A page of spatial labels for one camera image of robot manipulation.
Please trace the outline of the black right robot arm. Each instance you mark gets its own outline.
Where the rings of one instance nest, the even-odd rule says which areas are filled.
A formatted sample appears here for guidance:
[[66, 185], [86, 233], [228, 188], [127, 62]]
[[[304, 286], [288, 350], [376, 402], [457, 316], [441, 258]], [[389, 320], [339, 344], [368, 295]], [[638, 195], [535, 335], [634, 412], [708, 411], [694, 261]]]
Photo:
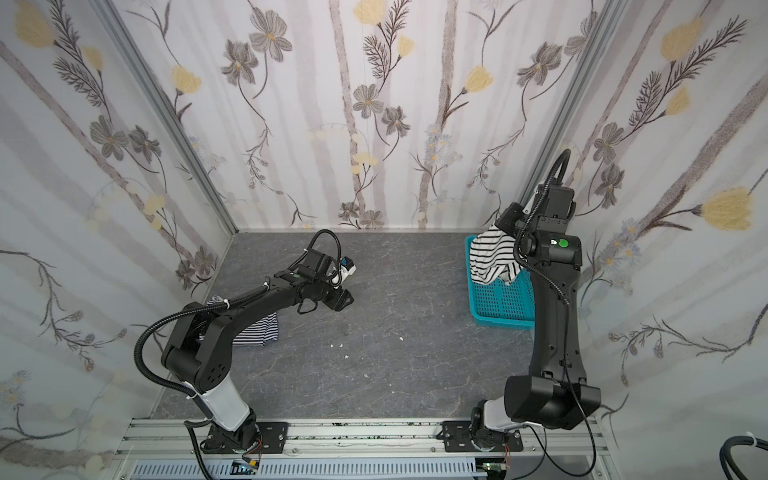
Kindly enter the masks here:
[[563, 150], [526, 210], [512, 203], [496, 221], [513, 242], [513, 258], [529, 272], [534, 297], [534, 346], [526, 375], [506, 381], [502, 397], [474, 408], [470, 437], [490, 450], [525, 424], [571, 430], [600, 406], [601, 391], [588, 384], [578, 336], [577, 291], [582, 242], [567, 234], [576, 204], [563, 179], [570, 158]]

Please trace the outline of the blue white striped tank top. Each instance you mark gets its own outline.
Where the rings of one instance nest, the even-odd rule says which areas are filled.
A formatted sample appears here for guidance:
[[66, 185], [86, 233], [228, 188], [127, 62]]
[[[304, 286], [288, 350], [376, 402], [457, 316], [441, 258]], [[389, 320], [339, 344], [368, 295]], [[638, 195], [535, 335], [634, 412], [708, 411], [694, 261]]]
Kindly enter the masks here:
[[278, 337], [278, 316], [276, 313], [271, 313], [258, 320], [249, 319], [248, 325], [233, 338], [232, 345], [263, 347], [269, 342], [277, 341]]

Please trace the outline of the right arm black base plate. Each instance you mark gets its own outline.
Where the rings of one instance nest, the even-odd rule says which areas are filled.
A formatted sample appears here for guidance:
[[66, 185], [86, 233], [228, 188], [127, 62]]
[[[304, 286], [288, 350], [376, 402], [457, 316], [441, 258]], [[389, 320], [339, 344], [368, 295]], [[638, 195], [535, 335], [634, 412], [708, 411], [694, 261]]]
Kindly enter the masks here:
[[524, 449], [518, 431], [489, 430], [469, 420], [442, 422], [436, 439], [443, 443], [447, 453], [516, 453]]

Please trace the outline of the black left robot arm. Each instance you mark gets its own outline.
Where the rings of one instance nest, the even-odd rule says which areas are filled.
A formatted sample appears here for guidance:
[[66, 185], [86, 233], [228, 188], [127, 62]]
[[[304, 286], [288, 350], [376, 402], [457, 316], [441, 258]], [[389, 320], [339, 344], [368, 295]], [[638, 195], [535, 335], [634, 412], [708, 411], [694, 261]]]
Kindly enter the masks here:
[[300, 315], [323, 305], [336, 312], [354, 299], [343, 283], [356, 270], [331, 230], [316, 232], [299, 257], [235, 298], [213, 297], [150, 324], [133, 350], [138, 372], [150, 382], [181, 393], [202, 414], [184, 427], [192, 451], [203, 454], [279, 453], [280, 424], [270, 433], [241, 396], [233, 379], [238, 351], [263, 348], [279, 338], [279, 314]]

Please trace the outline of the black white striped tank top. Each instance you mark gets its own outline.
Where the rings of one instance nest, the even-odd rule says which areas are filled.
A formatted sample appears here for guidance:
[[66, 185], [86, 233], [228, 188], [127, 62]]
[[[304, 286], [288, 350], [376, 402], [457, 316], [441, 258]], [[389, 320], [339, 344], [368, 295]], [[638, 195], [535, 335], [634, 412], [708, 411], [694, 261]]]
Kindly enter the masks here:
[[514, 258], [514, 247], [515, 239], [496, 226], [476, 236], [469, 248], [471, 280], [481, 285], [514, 282], [522, 270]]

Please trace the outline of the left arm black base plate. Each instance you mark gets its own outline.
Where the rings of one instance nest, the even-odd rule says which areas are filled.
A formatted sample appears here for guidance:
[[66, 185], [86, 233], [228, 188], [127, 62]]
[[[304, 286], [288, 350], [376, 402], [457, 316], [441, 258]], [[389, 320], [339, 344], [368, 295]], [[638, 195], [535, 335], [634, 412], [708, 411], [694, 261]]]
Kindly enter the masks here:
[[281, 454], [287, 440], [287, 422], [258, 421], [229, 432], [213, 424], [200, 447], [206, 454]]

